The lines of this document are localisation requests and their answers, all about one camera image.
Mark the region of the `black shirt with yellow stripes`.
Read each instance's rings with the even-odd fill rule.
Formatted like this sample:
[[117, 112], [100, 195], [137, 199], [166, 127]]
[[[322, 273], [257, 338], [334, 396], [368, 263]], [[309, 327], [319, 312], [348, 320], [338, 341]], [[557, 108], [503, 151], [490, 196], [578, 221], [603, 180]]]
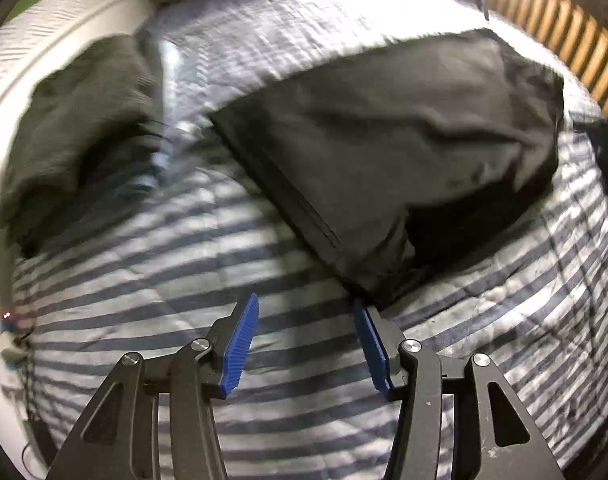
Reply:
[[563, 89], [550, 67], [477, 29], [337, 58], [211, 122], [351, 295], [386, 308], [549, 188]]

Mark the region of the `white power strip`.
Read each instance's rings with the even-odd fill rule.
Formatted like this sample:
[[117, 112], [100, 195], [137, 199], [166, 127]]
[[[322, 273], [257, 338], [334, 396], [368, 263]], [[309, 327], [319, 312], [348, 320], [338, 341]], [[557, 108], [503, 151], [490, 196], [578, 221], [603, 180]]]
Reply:
[[21, 347], [5, 347], [0, 352], [1, 359], [9, 366], [17, 366], [27, 359], [28, 351]]

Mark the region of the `blue white striped bedspread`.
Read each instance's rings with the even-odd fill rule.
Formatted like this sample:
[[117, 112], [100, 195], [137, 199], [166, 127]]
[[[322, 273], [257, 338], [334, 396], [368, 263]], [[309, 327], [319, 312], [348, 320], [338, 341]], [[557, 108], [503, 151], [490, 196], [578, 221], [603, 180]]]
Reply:
[[548, 49], [453, 0], [192, 0], [147, 24], [178, 48], [170, 122], [179, 167], [115, 226], [67, 229], [13, 267], [31, 334], [34, 402], [62, 443], [126, 352], [174, 352], [250, 292], [261, 304], [240, 385], [215, 410], [234, 479], [377, 479], [398, 408], [374, 389], [345, 290], [307, 254], [207, 114], [342, 54], [490, 28], [564, 79], [565, 130], [550, 193], [488, 256], [392, 310], [444, 356], [489, 354], [561, 465], [608, 415], [608, 198], [575, 130], [598, 104]]

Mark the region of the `dark grey folded garment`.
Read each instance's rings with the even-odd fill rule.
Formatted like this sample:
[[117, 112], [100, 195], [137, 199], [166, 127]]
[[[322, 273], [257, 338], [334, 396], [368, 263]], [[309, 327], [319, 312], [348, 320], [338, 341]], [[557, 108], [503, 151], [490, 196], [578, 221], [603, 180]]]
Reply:
[[169, 147], [163, 76], [159, 47], [141, 32], [94, 41], [35, 87], [0, 192], [0, 228], [23, 257], [93, 200], [121, 207], [159, 185]]

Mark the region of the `wooden slatted bed frame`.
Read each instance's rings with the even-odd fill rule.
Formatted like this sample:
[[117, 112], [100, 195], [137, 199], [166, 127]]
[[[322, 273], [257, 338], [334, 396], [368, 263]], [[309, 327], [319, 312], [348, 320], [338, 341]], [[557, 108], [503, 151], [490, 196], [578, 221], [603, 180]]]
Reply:
[[608, 115], [608, 24], [579, 0], [486, 0], [487, 6], [543, 44]]

